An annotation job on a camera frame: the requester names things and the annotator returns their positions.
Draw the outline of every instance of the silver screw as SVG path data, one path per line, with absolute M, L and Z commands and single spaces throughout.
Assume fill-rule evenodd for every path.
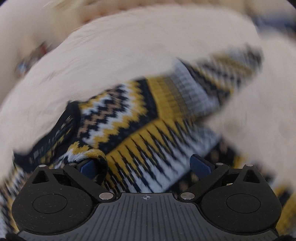
M 114 197 L 114 195 L 110 192 L 103 192 L 99 195 L 99 198 L 102 200 L 110 200 Z
M 181 198 L 184 199 L 184 200 L 191 200 L 191 199 L 194 199 L 195 198 L 195 195 L 191 192 L 183 192 L 181 194 Z

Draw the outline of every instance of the triangular cutout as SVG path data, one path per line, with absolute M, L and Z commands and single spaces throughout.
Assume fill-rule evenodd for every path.
M 47 175 L 45 174 L 45 171 L 39 171 L 32 183 L 37 184 L 37 183 L 45 183 L 48 181 L 49 181 L 49 179 L 48 179 Z
M 260 183 L 258 177 L 254 173 L 253 170 L 248 170 L 245 177 L 244 177 L 244 182 L 249 182 L 249 183 Z

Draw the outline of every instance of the patterned sweater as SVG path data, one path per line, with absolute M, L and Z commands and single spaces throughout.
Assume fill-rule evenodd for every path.
M 0 237 L 18 231 L 11 206 L 40 164 L 62 168 L 95 159 L 102 176 L 108 165 L 103 186 L 114 193 L 181 192 L 197 181 L 189 167 L 194 153 L 238 167 L 243 158 L 199 122 L 260 66 L 260 52 L 232 50 L 194 65 L 178 61 L 170 73 L 128 81 L 88 101 L 69 103 L 55 127 L 27 155 L 15 153 L 14 168 L 0 188 Z M 294 197 L 285 188 L 276 190 L 284 207 L 278 230 L 288 233 L 296 213 Z

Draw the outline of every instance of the gray ribbed panel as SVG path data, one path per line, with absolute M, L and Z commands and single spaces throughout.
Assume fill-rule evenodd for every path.
M 172 194 L 126 194 L 98 206 L 93 216 L 75 230 L 58 235 L 22 231 L 27 241 L 271 241 L 272 231 L 252 236 L 229 234 L 209 224 L 192 203 Z

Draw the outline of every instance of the garment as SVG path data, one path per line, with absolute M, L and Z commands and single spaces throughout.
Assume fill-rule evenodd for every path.
M 17 231 L 11 205 L 40 164 L 62 168 L 87 158 L 107 163 L 103 186 L 114 193 L 185 190 L 197 181 L 189 167 L 192 154 L 239 166 L 243 159 L 200 120 L 246 84 L 261 61 L 260 52 L 249 47 L 193 65 L 178 61 L 170 73 L 131 80 L 85 102 L 69 103 L 27 155 L 15 153 L 15 168 L 0 189 L 1 237 Z

